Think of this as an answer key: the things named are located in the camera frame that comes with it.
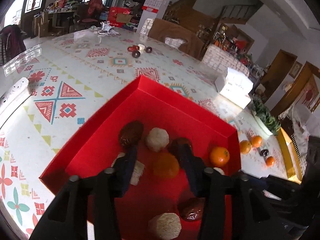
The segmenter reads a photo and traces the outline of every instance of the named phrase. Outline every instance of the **teal flower pattern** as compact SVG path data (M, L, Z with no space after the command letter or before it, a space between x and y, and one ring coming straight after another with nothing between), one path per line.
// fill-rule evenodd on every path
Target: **teal flower pattern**
M13 199L14 199L14 203L12 201L8 201L7 205L11 209L16 210L18 221L20 225L22 225L22 217L21 217L20 211L28 212L30 208L25 204L19 204L18 192L16 187L14 187L14 190L13 190Z

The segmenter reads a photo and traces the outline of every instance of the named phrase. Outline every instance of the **green vegetable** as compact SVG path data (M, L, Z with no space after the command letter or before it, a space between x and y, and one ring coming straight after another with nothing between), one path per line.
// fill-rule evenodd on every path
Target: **green vegetable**
M269 109L259 98L253 99L252 111L256 112L256 116L261 119L270 132L272 132L274 135L278 135L278 131L281 127L278 119L270 114Z

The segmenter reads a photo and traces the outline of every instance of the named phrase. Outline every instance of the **red tray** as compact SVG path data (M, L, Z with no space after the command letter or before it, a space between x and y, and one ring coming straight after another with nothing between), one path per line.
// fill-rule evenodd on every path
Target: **red tray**
M223 168L231 175L241 168L238 135L235 128L211 112L178 93L140 76L101 107L65 144L47 166L40 179L56 194L71 175L94 176L110 167L119 152L118 134L128 122L144 124L138 146L138 160L145 171L137 186L130 186L123 198L116 199L116 211L122 238L156 240L148 230L148 221L165 212L177 214L179 201L192 197L185 172L174 179L161 180L152 173L157 153L144 145L144 137L153 127L166 129L170 140L186 137L192 141L194 154L206 165L213 145L225 147L230 161ZM226 196L225 240L231 239L231 198ZM196 240L201 221L181 220L177 239Z

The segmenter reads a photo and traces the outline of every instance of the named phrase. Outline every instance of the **tangerine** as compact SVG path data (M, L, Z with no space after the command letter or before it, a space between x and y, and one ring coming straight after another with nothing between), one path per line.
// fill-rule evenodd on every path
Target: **tangerine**
M251 144L253 147L260 147L262 145L262 137L259 135L255 135L251 138Z
M252 148L252 144L247 140L241 141L239 146L240 146L240 152L242 154L248 154Z
M214 167L221 168L228 163L230 153L226 148L217 146L210 152L209 159Z
M266 165L271 167L275 164L276 160L274 157L270 156L266 159Z
M172 179L179 173L178 160L170 153L160 153L153 164L153 174L162 179Z

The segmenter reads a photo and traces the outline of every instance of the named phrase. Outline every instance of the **power strip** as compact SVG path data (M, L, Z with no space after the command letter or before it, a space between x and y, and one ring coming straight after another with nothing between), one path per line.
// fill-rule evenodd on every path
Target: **power strip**
M0 128L29 96L29 80L23 77L0 97Z

